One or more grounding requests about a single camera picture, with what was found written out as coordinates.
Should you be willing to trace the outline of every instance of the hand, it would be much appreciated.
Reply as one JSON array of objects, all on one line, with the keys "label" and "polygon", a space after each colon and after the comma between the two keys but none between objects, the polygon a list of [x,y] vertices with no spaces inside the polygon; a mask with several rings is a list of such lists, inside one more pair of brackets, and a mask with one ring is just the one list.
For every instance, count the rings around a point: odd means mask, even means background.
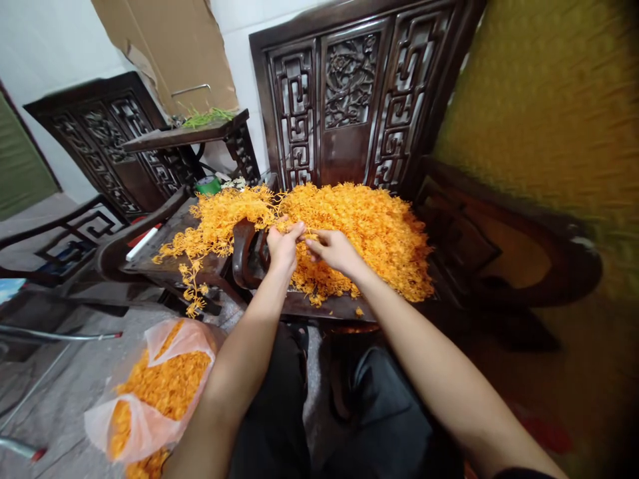
[{"label": "hand", "polygon": [[366,269],[366,262],[357,253],[346,235],[339,231],[312,230],[319,236],[318,243],[306,240],[311,254],[311,261],[323,259],[333,269],[352,278],[357,272]]},{"label": "hand", "polygon": [[[288,216],[284,216],[280,219],[280,221],[286,221],[287,219]],[[278,273],[288,275],[288,278],[290,279],[298,265],[298,261],[295,256],[295,245],[301,240],[301,236],[305,231],[306,227],[303,222],[295,223],[287,234],[280,233],[277,225],[271,226],[268,230],[268,236],[266,237],[268,251],[271,254],[271,264],[268,268],[269,271],[276,271]]]}]

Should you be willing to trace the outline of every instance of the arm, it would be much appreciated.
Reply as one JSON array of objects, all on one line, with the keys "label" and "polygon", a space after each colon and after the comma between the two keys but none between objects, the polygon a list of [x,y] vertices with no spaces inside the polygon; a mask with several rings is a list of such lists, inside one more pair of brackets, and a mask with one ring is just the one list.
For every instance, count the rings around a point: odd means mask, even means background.
[{"label": "arm", "polygon": [[224,342],[184,436],[162,477],[225,478],[238,429],[258,393],[271,357],[286,290],[296,268],[304,224],[268,234],[271,265],[244,316]]},{"label": "arm", "polygon": [[357,285],[421,400],[482,477],[522,467],[567,479],[472,362],[377,276],[343,233],[313,233],[323,244],[306,240],[312,259],[325,260]]}]

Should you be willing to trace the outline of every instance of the green door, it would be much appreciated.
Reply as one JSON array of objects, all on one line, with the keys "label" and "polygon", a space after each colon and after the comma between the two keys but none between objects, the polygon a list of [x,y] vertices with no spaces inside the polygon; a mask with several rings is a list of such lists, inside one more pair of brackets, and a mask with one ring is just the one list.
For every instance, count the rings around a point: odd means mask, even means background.
[{"label": "green door", "polygon": [[0,94],[0,221],[59,191],[3,94]]}]

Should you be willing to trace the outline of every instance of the cardboard box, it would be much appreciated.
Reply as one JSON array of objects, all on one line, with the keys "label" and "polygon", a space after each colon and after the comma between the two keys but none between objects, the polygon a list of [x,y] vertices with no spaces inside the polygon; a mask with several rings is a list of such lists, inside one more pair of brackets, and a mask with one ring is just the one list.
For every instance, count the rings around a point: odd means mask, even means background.
[{"label": "cardboard box", "polygon": [[[224,40],[207,0],[91,1],[113,45],[154,84],[167,113],[238,108]],[[171,98],[205,83],[211,92],[203,88]]]}]

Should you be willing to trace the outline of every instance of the green cup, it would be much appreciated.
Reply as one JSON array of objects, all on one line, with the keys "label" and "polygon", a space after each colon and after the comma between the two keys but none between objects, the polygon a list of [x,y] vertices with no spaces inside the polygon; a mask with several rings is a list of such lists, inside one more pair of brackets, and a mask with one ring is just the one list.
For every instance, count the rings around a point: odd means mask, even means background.
[{"label": "green cup", "polygon": [[203,179],[195,183],[195,189],[201,194],[211,195],[219,193],[222,190],[222,185],[217,176],[205,176]]}]

